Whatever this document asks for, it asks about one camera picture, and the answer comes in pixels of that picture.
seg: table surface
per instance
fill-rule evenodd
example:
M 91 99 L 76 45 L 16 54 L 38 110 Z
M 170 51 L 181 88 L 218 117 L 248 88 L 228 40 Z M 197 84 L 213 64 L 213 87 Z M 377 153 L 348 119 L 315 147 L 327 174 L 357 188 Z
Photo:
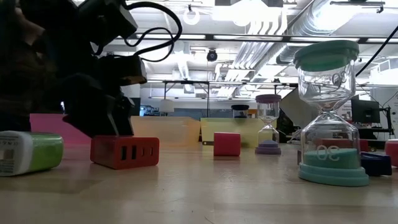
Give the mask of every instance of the table surface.
M 367 187 L 297 177 L 297 146 L 281 156 L 213 158 L 211 149 L 162 148 L 157 166 L 111 170 L 87 147 L 50 171 L 0 178 L 1 223 L 398 223 L 398 171 Z

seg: hourglass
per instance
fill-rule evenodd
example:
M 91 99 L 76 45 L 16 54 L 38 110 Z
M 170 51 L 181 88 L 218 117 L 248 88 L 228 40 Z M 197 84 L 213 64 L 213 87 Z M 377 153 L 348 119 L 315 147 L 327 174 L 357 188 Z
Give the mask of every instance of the hourglass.
M 272 122 L 279 117 L 280 99 L 281 97 L 275 94 L 256 96 L 258 117 L 265 123 L 258 132 L 256 153 L 280 154 L 279 132 L 272 126 Z
M 313 44 L 295 54 L 300 98 L 320 111 L 301 132 L 302 179 L 352 187 L 369 184 L 361 167 L 358 130 L 336 114 L 355 95 L 358 54 L 358 44 L 347 40 Z

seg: ceiling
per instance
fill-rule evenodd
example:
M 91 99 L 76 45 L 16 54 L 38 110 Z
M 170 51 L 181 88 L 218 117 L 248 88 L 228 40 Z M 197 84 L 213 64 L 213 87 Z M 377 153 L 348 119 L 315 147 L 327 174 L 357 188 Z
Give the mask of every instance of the ceiling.
M 290 23 L 311 0 L 296 0 L 297 6 L 293 8 L 284 9 L 287 15 L 287 23 Z M 398 25 L 398 4 L 390 4 L 394 0 L 383 0 L 388 2 L 384 11 L 380 14 L 376 13 L 378 7 L 361 7 L 356 8 L 357 13 L 349 19 L 342 26 L 338 27 L 334 32 L 329 33 L 330 36 L 335 37 L 387 37 L 392 30 Z M 214 21 L 212 19 L 212 13 L 217 8 L 215 6 L 215 0 L 208 1 L 156 1 L 161 3 L 171 10 L 180 18 L 183 24 L 183 34 L 247 34 L 250 30 L 250 26 L 240 27 L 235 25 L 233 21 Z M 200 12 L 200 20 L 195 25 L 188 25 L 184 22 L 183 14 L 187 10 L 188 4 L 192 4 L 192 9 L 196 9 Z M 132 15 L 136 20 L 139 30 L 137 33 L 142 33 L 147 29 L 153 27 L 167 27 L 172 33 L 177 32 L 177 27 L 171 18 L 165 16 L 164 13 L 156 11 L 154 9 L 135 9 L 132 11 Z M 162 43 L 164 40 L 144 40 L 138 47 L 129 48 L 124 45 L 120 40 L 112 42 L 105 48 L 107 52 L 115 52 L 116 54 L 131 55 L 139 49 L 144 49 L 149 46 L 157 45 Z M 195 77 L 195 79 L 209 80 L 209 77 L 216 77 L 216 75 L 209 75 L 209 73 L 215 73 L 215 69 L 218 64 L 228 63 L 232 64 L 240 53 L 243 41 L 207 41 L 207 40 L 188 40 L 184 41 L 185 48 L 188 48 L 188 52 L 185 52 L 184 59 L 186 62 L 187 70 L 190 74 L 203 74 L 203 77 Z M 252 50 L 255 51 L 256 47 L 261 44 L 255 45 Z M 262 59 L 258 65 L 253 68 L 253 71 L 246 72 L 246 78 L 254 80 L 255 75 L 262 75 L 267 73 L 267 78 L 261 79 L 260 82 L 270 82 L 273 78 L 280 78 L 286 82 L 297 82 L 297 71 L 292 65 L 278 66 L 278 69 L 272 69 L 272 63 L 264 62 L 265 58 L 272 56 L 272 50 L 277 44 L 271 45 L 270 49 L 261 55 Z M 360 44 L 359 57 L 362 58 L 361 62 L 356 62 L 356 70 L 359 70 L 373 54 L 378 50 L 380 44 Z M 209 49 L 215 49 L 218 53 L 218 60 L 215 62 L 208 62 L 206 55 Z M 168 49 L 160 49 L 155 52 L 150 52 L 143 57 L 149 59 L 162 58 Z M 388 45 L 378 56 L 379 62 L 383 62 L 389 58 L 398 57 L 398 45 Z M 377 63 L 372 63 L 370 67 L 377 66 Z M 169 80 L 169 79 L 182 79 L 183 76 L 178 77 L 181 69 L 181 56 L 177 54 L 170 55 L 166 60 L 157 63 L 147 63 L 146 69 L 148 78 L 152 80 Z M 271 72 L 268 74 L 268 69 L 277 72 Z M 365 70 L 358 78 L 360 83 L 366 83 L 369 79 L 370 70 Z M 161 85 L 146 84 L 143 88 L 163 88 Z

